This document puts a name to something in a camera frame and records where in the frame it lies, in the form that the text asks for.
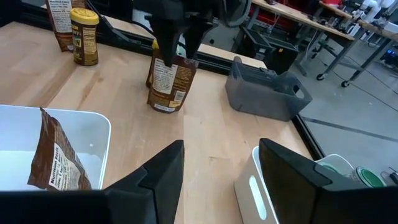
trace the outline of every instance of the wooden tabletop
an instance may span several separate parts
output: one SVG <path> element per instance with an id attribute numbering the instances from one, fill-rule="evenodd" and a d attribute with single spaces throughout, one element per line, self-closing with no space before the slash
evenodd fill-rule
<path id="1" fill-rule="evenodd" d="M 275 5 L 270 5 L 268 3 L 266 3 L 264 0 L 252 0 L 252 3 L 257 4 L 258 6 L 262 7 L 263 9 L 266 9 L 268 11 L 274 12 L 274 13 L 278 13 L 281 16 L 287 17 L 289 19 L 293 19 L 297 22 L 302 22 L 304 24 L 310 25 L 312 27 L 315 27 L 317 29 L 320 30 L 324 30 L 327 32 L 331 32 L 332 34 L 336 34 L 339 35 L 341 37 L 344 37 L 348 40 L 354 40 L 354 37 L 348 35 L 348 34 L 344 34 L 334 28 L 331 27 L 327 27 L 324 25 L 321 25 L 315 21 L 312 21 L 311 19 L 308 18 L 308 16 L 306 14 L 304 14 L 303 12 L 300 12 L 296 9 L 293 9 L 291 7 L 288 7 L 284 4 L 281 3 L 276 3 Z"/>
<path id="2" fill-rule="evenodd" d="M 338 9 L 337 7 L 326 4 L 323 1 L 319 1 L 319 4 L 322 7 L 324 7 L 325 9 L 328 9 L 328 10 L 334 12 L 338 16 L 344 17 L 345 19 L 351 19 L 353 17 L 353 15 L 351 15 L 350 13 L 347 13 L 341 9 Z"/>
<path id="3" fill-rule="evenodd" d="M 181 111 L 163 114 L 146 104 L 150 57 L 102 44 L 98 52 L 99 65 L 80 67 L 71 53 L 60 52 L 52 32 L 15 22 L 2 27 L 0 103 L 105 115 L 112 125 L 105 187 L 183 139 L 176 223 L 242 222 L 233 182 L 259 138 L 310 158 L 292 122 L 233 110 L 226 76 L 198 70 Z"/>
<path id="4" fill-rule="evenodd" d="M 125 22 L 125 21 L 120 21 L 119 19 L 115 19 L 115 18 L 108 17 L 108 16 L 105 16 L 105 18 L 107 18 L 109 23 L 114 28 L 117 28 L 119 30 L 124 30 L 126 32 L 130 32 L 130 33 L 133 33 L 133 34 L 138 34 L 138 35 L 141 35 L 143 37 L 149 37 L 149 38 L 152 38 L 152 39 L 154 38 L 145 29 L 143 29 L 143 28 L 141 28 L 141 27 L 139 27 L 137 25 L 134 25 L 134 24 L 131 24 L 131 23 L 128 23 L 128 22 Z M 249 58 L 249 57 L 246 57 L 246 56 L 243 56 L 243 55 L 234 54 L 232 52 L 228 52 L 226 50 L 218 49 L 216 47 L 212 47 L 212 46 L 209 46 L 209 45 L 206 45 L 206 44 L 201 44 L 199 46 L 198 51 L 206 53 L 206 54 L 215 55 L 215 56 L 218 56 L 218 57 L 221 57 L 221 58 L 225 58 L 225 59 L 228 59 L 228 60 L 234 60 L 235 56 L 239 56 L 242 59 L 242 63 L 248 64 L 248 65 L 251 65 L 251 66 L 257 67 L 257 68 L 266 68 L 266 65 L 264 64 L 263 61 L 260 61 L 260 60 L 254 59 L 254 58 Z"/>
<path id="5" fill-rule="evenodd" d="M 347 13 L 347 12 L 345 12 L 345 11 L 342 11 L 341 9 L 338 9 L 338 8 L 336 8 L 336 7 L 333 7 L 333 6 L 329 5 L 329 4 L 326 4 L 326 3 L 324 3 L 323 1 L 319 1 L 319 4 L 320 4 L 322 7 L 324 7 L 325 9 L 331 10 L 331 11 L 334 12 L 336 15 L 342 16 L 342 17 L 344 17 L 345 19 L 351 19 L 351 18 L 352 18 L 352 15 L 351 15 L 351 14 L 349 14 L 349 13 Z M 388 39 L 392 39 L 392 40 L 394 40 L 394 41 L 398 41 L 398 34 L 395 34 L 395 33 L 393 33 L 393 32 L 390 32 L 390 31 L 384 30 L 384 29 L 383 29 L 383 30 L 380 30 L 380 29 L 377 28 L 376 26 L 374 26 L 374 25 L 372 25 L 372 24 L 370 24 L 370 23 L 368 23 L 368 22 L 366 22 L 366 21 L 363 21 L 363 20 L 361 20 L 361 19 L 358 21 L 358 24 L 359 24 L 363 29 L 369 30 L 369 31 L 374 32 L 374 33 L 376 33 L 376 34 L 379 34 L 379 35 L 381 35 L 381 36 L 383 36 L 383 37 L 386 37 L 386 38 L 388 38 Z"/>

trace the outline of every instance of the package barcode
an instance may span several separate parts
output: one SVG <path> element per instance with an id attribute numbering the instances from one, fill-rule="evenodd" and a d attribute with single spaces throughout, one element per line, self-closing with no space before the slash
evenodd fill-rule
<path id="1" fill-rule="evenodd" d="M 181 102 L 182 99 L 183 99 L 184 96 L 185 96 L 185 93 L 186 93 L 186 92 L 182 92 L 182 91 L 178 91 L 178 90 L 177 90 L 177 91 L 175 92 L 174 101 Z"/>

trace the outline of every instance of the yellow jar lid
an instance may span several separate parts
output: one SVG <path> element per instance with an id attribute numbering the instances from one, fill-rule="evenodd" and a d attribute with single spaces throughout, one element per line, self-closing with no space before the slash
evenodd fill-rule
<path id="1" fill-rule="evenodd" d="M 152 49 L 159 49 L 159 45 L 157 44 L 157 40 L 152 42 Z"/>
<path id="2" fill-rule="evenodd" d="M 97 25 L 100 19 L 97 13 L 82 8 L 73 8 L 70 11 L 70 19 L 80 24 Z"/>

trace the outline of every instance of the brown snack bag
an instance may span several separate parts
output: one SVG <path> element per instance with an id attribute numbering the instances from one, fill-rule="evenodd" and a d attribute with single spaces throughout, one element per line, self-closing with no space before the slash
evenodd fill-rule
<path id="1" fill-rule="evenodd" d="M 72 23 L 70 10 L 75 7 L 86 7 L 85 0 L 45 0 L 52 30 L 57 38 L 61 51 L 73 52 Z"/>
<path id="2" fill-rule="evenodd" d="M 27 184 L 49 191 L 91 190 L 90 181 L 61 124 L 43 108 L 42 127 Z"/>
<path id="3" fill-rule="evenodd" d="M 160 50 L 154 49 L 148 79 L 149 104 L 163 113 L 179 111 L 188 95 L 198 68 L 198 62 L 176 55 L 172 67 L 164 65 Z"/>

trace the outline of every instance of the white bin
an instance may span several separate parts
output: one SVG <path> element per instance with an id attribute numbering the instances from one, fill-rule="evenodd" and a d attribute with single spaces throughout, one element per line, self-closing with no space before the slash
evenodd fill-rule
<path id="1" fill-rule="evenodd" d="M 258 147 L 253 149 L 234 187 L 243 223 L 279 224 L 262 177 Z"/>
<path id="2" fill-rule="evenodd" d="M 111 123 L 98 113 L 45 109 L 62 125 L 87 171 L 93 189 L 101 189 Z M 27 185 L 42 124 L 38 108 L 0 105 L 0 190 L 34 190 Z"/>

